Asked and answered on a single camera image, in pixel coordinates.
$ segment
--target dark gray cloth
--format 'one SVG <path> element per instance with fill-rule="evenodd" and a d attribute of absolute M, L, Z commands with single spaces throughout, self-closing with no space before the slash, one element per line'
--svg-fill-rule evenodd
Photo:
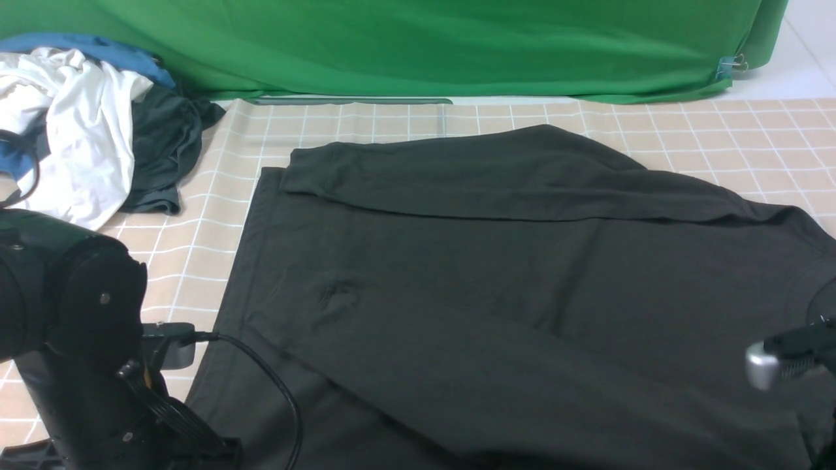
<path fill-rule="evenodd" d="M 204 130 L 225 111 L 204 99 L 189 99 L 154 85 L 133 103 L 134 178 L 122 212 L 180 213 L 177 183 L 200 158 Z"/>
<path fill-rule="evenodd" d="M 299 468 L 804 468 L 836 381 L 762 393 L 743 358 L 828 314 L 835 248 L 553 127 L 331 144 L 263 171 L 216 329 L 300 400 Z M 246 356 L 211 345 L 189 402 L 248 468 L 287 458 Z"/>

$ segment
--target folded fabric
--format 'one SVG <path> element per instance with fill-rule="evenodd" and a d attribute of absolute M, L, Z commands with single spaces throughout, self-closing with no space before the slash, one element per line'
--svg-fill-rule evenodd
<path fill-rule="evenodd" d="M 287 352 L 477 466 L 809 466 L 791 412 L 728 406 L 420 291 L 291 267 L 276 298 L 285 315 L 254 316 L 256 328 L 283 331 Z"/>
<path fill-rule="evenodd" d="M 174 79 L 160 67 L 152 53 L 112 39 L 75 33 L 28 33 L 0 40 L 0 52 L 29 53 L 37 48 L 77 49 L 88 59 L 98 59 L 117 69 L 133 70 L 169 89 Z"/>
<path fill-rule="evenodd" d="M 122 212 L 180 213 L 177 182 L 195 167 L 202 133 L 226 113 L 209 100 L 192 100 L 155 85 L 132 106 L 134 180 Z"/>
<path fill-rule="evenodd" d="M 38 190 L 16 208 L 98 229 L 128 196 L 134 170 L 131 101 L 152 86 L 78 50 L 0 53 L 0 128 L 24 134 L 46 111 L 50 155 Z M 18 185 L 34 184 L 33 172 Z"/>

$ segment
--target white grid line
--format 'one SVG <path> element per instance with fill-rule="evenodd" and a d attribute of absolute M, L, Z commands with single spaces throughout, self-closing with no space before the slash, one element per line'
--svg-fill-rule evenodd
<path fill-rule="evenodd" d="M 702 159 L 704 161 L 706 161 L 706 165 L 708 166 L 709 170 L 711 171 L 711 177 L 713 177 L 714 182 L 719 185 L 720 184 L 720 178 L 718 178 L 717 174 L 714 172 L 714 167 L 711 166 L 711 162 L 708 160 L 708 156 L 706 155 L 706 149 L 702 148 L 702 142 L 700 142 L 700 137 L 697 136 L 696 131 L 694 130 L 694 125 L 691 123 L 691 118 L 688 117 L 688 113 L 685 112 L 685 106 L 683 106 L 682 103 L 680 103 L 680 108 L 682 109 L 682 114 L 685 116 L 685 121 L 688 123 L 688 127 L 691 128 L 691 134 L 693 134 L 694 140 L 696 140 L 696 146 L 700 148 L 700 155 L 702 155 Z M 673 167 L 673 166 L 671 167 L 671 170 L 672 171 L 677 171 L 676 168 Z"/>
<path fill-rule="evenodd" d="M 236 101 L 236 103 L 234 105 L 232 105 L 233 107 L 235 107 L 235 110 L 238 109 L 238 107 L 239 107 L 238 104 L 239 103 L 241 103 L 241 101 Z M 223 144 L 221 145 L 221 148 L 226 149 L 227 148 L 227 143 L 229 143 L 229 133 L 228 132 L 223 137 Z M 217 179 L 217 171 L 221 167 L 222 157 L 223 157 L 223 154 L 221 153 L 221 155 L 217 159 L 217 162 L 215 163 L 215 172 L 216 173 L 212 174 L 212 180 L 209 182 L 209 192 L 212 192 L 212 188 L 215 186 L 215 180 Z M 180 293 L 181 293 L 182 288 L 183 288 L 183 279 L 185 278 L 186 270 L 188 269 L 189 262 L 191 261 L 191 251 L 192 251 L 192 249 L 194 248 L 194 245 L 197 242 L 198 234 L 201 232 L 201 224 L 203 223 L 203 220 L 206 217 L 206 208 L 207 207 L 209 207 L 209 204 L 204 203 L 203 208 L 201 209 L 201 215 L 197 219 L 197 227 L 195 227 L 195 234 L 191 237 L 191 243 L 189 244 L 189 252 L 186 255 L 186 262 L 183 264 L 183 269 L 182 269 L 182 272 L 181 272 L 180 282 L 177 283 L 177 289 L 174 293 L 174 302 L 173 302 L 174 305 L 177 305 L 177 300 L 180 299 Z M 174 309 L 171 309 L 168 313 L 168 321 L 171 322 L 171 318 L 172 318 L 173 315 L 174 315 Z"/>
<path fill-rule="evenodd" d="M 478 118 L 478 119 L 482 119 L 482 120 L 511 120 L 511 122 L 513 122 L 515 118 L 516 119 L 542 119 L 543 122 L 546 122 L 548 117 L 550 117 L 550 116 L 544 116 L 544 115 L 511 115 L 511 116 L 505 116 L 505 117 L 488 116 L 488 117 L 483 117 L 483 118 Z M 407 125 L 409 125 L 410 119 L 411 118 L 407 118 L 407 120 L 406 120 Z M 466 119 L 476 119 L 476 117 L 471 116 L 471 117 L 466 118 Z M 738 131 L 753 132 L 753 131 L 756 131 L 756 130 L 757 131 L 760 131 L 760 130 L 785 130 L 786 131 L 786 130 L 797 130 L 797 129 L 798 128 L 795 128 L 795 127 L 762 127 L 762 128 L 759 127 L 759 128 L 756 128 L 756 129 L 755 128 L 735 128 L 735 129 L 729 129 L 729 130 L 731 130 L 733 132 L 738 132 Z M 829 127 L 804 127 L 803 129 L 804 130 L 832 130 Z M 720 130 L 722 130 L 722 129 L 695 129 L 695 131 L 697 131 L 697 132 L 718 132 Z M 250 138 L 253 138 L 253 139 L 256 139 L 256 138 L 262 139 L 263 138 L 263 135 L 242 134 L 242 133 L 240 133 L 236 130 L 231 130 L 231 132 L 233 134 L 239 135 L 241 137 L 250 137 Z M 617 130 L 595 130 L 595 132 L 597 132 L 599 134 L 619 134 L 619 132 Z M 683 133 L 686 133 L 686 132 L 688 132 L 688 130 L 659 129 L 658 131 L 657 130 L 624 130 L 621 133 L 623 133 L 623 134 L 659 134 L 659 135 L 664 135 L 664 134 L 683 134 Z M 408 135 L 408 134 L 378 134 L 378 133 L 373 132 L 373 131 L 372 131 L 371 134 L 357 134 L 355 132 L 352 132 L 352 133 L 346 132 L 346 133 L 340 133 L 340 134 L 341 135 L 356 135 L 358 137 L 372 137 L 372 136 L 376 136 L 376 137 L 405 137 L 405 136 Z M 295 138 L 296 134 L 271 134 L 271 136 L 273 136 L 273 137 L 288 137 L 288 138 L 293 137 L 293 138 Z M 319 138 L 319 139 L 333 139 L 334 134 L 307 134 L 307 135 L 305 135 L 305 137 Z M 209 151 L 210 152 L 219 151 L 219 149 L 211 149 Z"/>
<path fill-rule="evenodd" d="M 716 109 L 717 113 L 720 114 L 720 120 L 723 123 L 723 127 L 726 128 L 726 132 L 731 137 L 731 141 L 734 142 L 734 145 L 737 148 L 740 148 L 740 143 L 737 142 L 737 138 L 734 136 L 734 133 L 732 132 L 732 128 L 730 128 L 728 122 L 726 122 L 726 117 L 722 113 L 720 113 L 719 109 L 717 109 L 717 103 L 712 101 L 711 104 L 714 105 L 714 109 Z M 749 170 L 749 173 L 752 175 L 752 179 L 755 181 L 755 187 L 757 188 L 757 190 L 761 194 L 763 194 L 763 188 L 761 188 L 761 183 L 757 180 L 757 176 L 755 175 L 755 172 L 752 170 L 752 166 L 749 165 L 749 160 L 743 154 L 741 154 L 741 156 L 743 158 L 743 163 L 746 164 L 746 168 Z"/>
<path fill-rule="evenodd" d="M 656 125 L 656 119 L 653 117 L 653 113 L 648 113 L 648 115 L 650 116 L 650 122 L 653 123 L 653 128 L 656 129 L 656 132 L 659 132 L 659 126 Z M 662 149 L 663 149 L 662 152 L 665 153 L 665 159 L 667 159 L 667 161 L 668 161 L 668 166 L 670 167 L 670 170 L 673 171 L 674 170 L 674 162 L 670 159 L 670 154 L 668 154 L 668 149 L 665 147 L 665 141 L 662 140 L 662 138 L 660 137 L 659 142 L 662 144 Z"/>
<path fill-rule="evenodd" d="M 821 109 L 821 108 L 817 108 L 817 109 L 813 109 L 813 108 L 810 108 L 810 109 L 808 109 L 808 108 L 799 108 L 799 109 L 797 109 L 797 110 L 796 110 L 796 109 L 789 109 L 789 108 L 786 108 L 785 110 L 718 110 L 718 111 L 711 111 L 711 110 L 688 110 L 688 109 L 686 109 L 686 113 L 688 113 L 689 115 L 714 115 L 714 114 L 716 114 L 716 113 L 718 113 L 718 112 L 720 112 L 720 113 L 722 113 L 722 114 L 724 114 L 724 115 L 748 115 L 748 114 L 751 114 L 751 113 L 756 113 L 756 114 L 776 114 L 776 113 L 783 113 L 783 112 L 790 112 L 790 113 L 803 113 L 803 112 L 810 112 L 810 111 L 822 111 L 822 112 L 827 112 L 827 111 L 835 111 L 835 110 L 825 110 L 825 109 Z M 595 111 L 595 110 L 586 110 L 586 111 L 584 111 L 584 113 L 586 113 L 587 115 L 612 115 L 612 114 L 613 114 L 612 112 L 602 112 L 602 111 Z M 636 115 L 648 115 L 648 114 L 650 114 L 650 115 L 679 115 L 679 114 L 680 114 L 680 112 L 679 112 L 679 111 L 674 111 L 674 110 L 653 110 L 652 108 L 650 109 L 650 111 L 636 111 L 636 112 L 631 112 L 631 111 L 622 111 L 622 110 L 619 110 L 619 111 L 617 111 L 617 113 L 618 113 L 619 115 L 622 115 L 622 116 L 636 116 Z M 548 113 L 548 111 L 547 111 L 547 115 L 552 115 L 552 116 L 562 116 L 562 117 L 575 117 L 575 116 L 578 116 L 579 114 L 580 114 L 580 113 Z M 242 116 L 244 116 L 244 117 L 246 117 L 246 118 L 247 118 L 247 119 L 249 119 L 249 120 L 270 120 L 270 119 L 275 119 L 275 120 L 296 120 L 296 119 L 299 119 L 300 117 L 302 117 L 301 115 L 298 115 L 298 116 L 282 116 L 282 115 L 274 115 L 274 116 L 247 116 L 247 115 L 244 115 L 244 114 L 241 114 L 241 115 L 242 115 Z M 474 117 L 476 117 L 476 116 L 471 116 L 471 115 L 448 115 L 448 116 L 449 116 L 449 117 L 451 117 L 451 118 L 456 118 L 456 119 L 474 119 Z M 335 119 L 335 118 L 336 118 L 336 116 L 333 116 L 333 115 L 327 115 L 327 116 L 326 116 L 326 115 L 324 115 L 324 116 L 311 116 L 311 117 L 313 117 L 314 119 L 322 119 L 322 120 L 327 120 L 327 119 Z M 346 115 L 343 115 L 343 117 L 345 117 L 345 118 L 351 118 L 351 117 L 369 117 L 369 115 L 367 115 L 367 114 L 360 114 L 360 113 L 352 113 L 352 114 L 346 114 Z M 379 118 L 380 118 L 380 119 L 399 119 L 399 118 L 400 118 L 400 119 L 403 119 L 403 118 L 408 118 L 408 117 L 412 117 L 412 118 L 415 118 L 415 119 L 432 119 L 432 117 L 433 117 L 433 116 L 429 116 L 429 115 L 418 115 L 418 116 L 409 116 L 409 115 L 386 115 L 386 116 L 379 116 Z M 480 119 L 503 119 L 503 118 L 508 118 L 508 117 L 510 117 L 510 116 L 493 116 L 493 115 L 492 115 L 492 116 L 482 116 Z M 543 117 L 543 116 L 542 116 L 542 115 L 517 115 L 517 117 L 533 118 L 533 117 Z"/>
<path fill-rule="evenodd" d="M 746 106 L 751 109 L 751 106 L 749 105 L 748 102 L 746 102 Z M 759 125 L 761 124 L 761 118 L 757 117 L 757 113 L 755 114 L 755 120 L 757 120 L 757 123 Z M 769 132 L 766 132 L 766 130 L 764 130 L 764 129 L 762 129 L 762 131 L 763 131 L 763 134 L 767 137 L 767 140 L 769 140 L 769 145 L 772 146 L 772 148 L 774 149 L 775 148 L 775 143 L 772 142 L 772 137 L 769 136 Z M 781 162 L 781 165 L 783 165 L 784 169 L 787 170 L 787 174 L 789 175 L 789 179 L 793 182 L 793 185 L 795 186 L 795 188 L 798 189 L 799 192 L 801 192 L 801 197 L 804 199 L 804 202 L 807 203 L 807 207 L 805 207 L 805 209 L 810 211 L 810 215 L 812 215 L 813 218 L 816 218 L 815 208 L 813 207 L 813 204 L 810 202 L 809 198 L 807 198 L 807 195 L 804 194 L 804 192 L 802 191 L 801 185 L 799 185 L 798 181 L 796 181 L 795 176 L 793 176 L 793 173 L 790 171 L 789 166 L 787 165 L 787 162 L 785 162 L 783 160 L 783 157 L 781 156 L 780 152 L 776 151 L 775 153 L 778 155 L 778 160 Z M 746 161 L 747 165 L 749 165 L 749 162 L 746 160 L 746 158 L 744 158 L 743 160 Z"/>
<path fill-rule="evenodd" d="M 822 113 L 822 117 L 824 117 L 824 119 L 827 120 L 827 122 L 830 122 L 830 119 L 827 117 L 826 114 Z M 796 128 L 798 128 L 798 122 L 795 120 L 795 117 L 793 117 L 792 113 L 789 113 L 789 119 L 792 120 L 793 124 L 796 126 Z M 810 140 L 807 139 L 807 136 L 804 134 L 804 132 L 800 128 L 798 128 L 798 133 L 801 134 L 801 137 L 804 139 L 804 143 L 807 144 L 807 146 L 812 149 L 813 146 L 810 145 Z M 822 161 L 821 158 L 818 157 L 818 152 L 816 152 L 815 149 L 813 149 L 813 156 L 816 157 L 816 161 L 818 162 L 818 164 L 821 165 L 822 167 L 824 167 L 824 162 Z M 828 171 L 828 178 L 830 178 L 830 182 L 833 183 L 833 186 L 836 187 L 836 181 L 833 179 L 833 175 L 830 174 L 830 171 Z"/>

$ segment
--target black cable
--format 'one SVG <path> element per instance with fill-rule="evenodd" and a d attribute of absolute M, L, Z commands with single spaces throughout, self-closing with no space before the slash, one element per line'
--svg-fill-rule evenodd
<path fill-rule="evenodd" d="M 290 458 L 288 459 L 288 464 L 285 466 L 285 470 L 293 470 L 293 467 L 296 466 L 296 461 L 299 459 L 299 453 L 302 451 L 302 440 L 304 439 L 304 429 L 302 424 L 302 412 L 299 410 L 299 404 L 296 402 L 296 399 L 293 398 L 293 393 L 290 392 L 288 386 L 284 385 L 282 379 L 273 371 L 270 365 L 261 358 L 256 351 L 252 350 L 249 346 L 243 344 L 240 340 L 232 338 L 231 336 L 222 335 L 220 333 L 195 333 L 196 341 L 226 341 L 227 343 L 237 347 L 241 350 L 244 354 L 250 356 L 250 359 L 254 360 L 258 367 L 261 367 L 261 370 L 270 377 L 270 380 L 273 381 L 273 384 L 282 392 L 284 398 L 288 401 L 290 405 L 290 411 L 293 413 L 293 424 L 296 427 L 296 442 L 293 443 L 293 450 L 290 452 Z"/>
<path fill-rule="evenodd" d="M 12 147 L 21 150 L 29 157 L 29 160 L 32 161 L 32 172 L 35 179 L 32 183 L 32 187 L 29 188 L 29 191 L 26 191 L 26 194 L 22 194 L 18 197 L 15 197 L 15 195 L 12 194 L 7 200 L 1 201 L 0 209 L 5 209 L 6 207 L 11 207 L 19 202 L 23 202 L 28 197 L 32 196 L 32 193 L 34 193 L 35 189 L 38 188 L 38 183 L 40 183 L 41 180 L 41 162 L 38 160 L 38 149 L 36 149 L 34 145 L 30 144 L 29 141 L 20 134 L 16 134 L 10 130 L 0 129 L 0 142 L 8 142 L 9 144 L 12 144 Z"/>

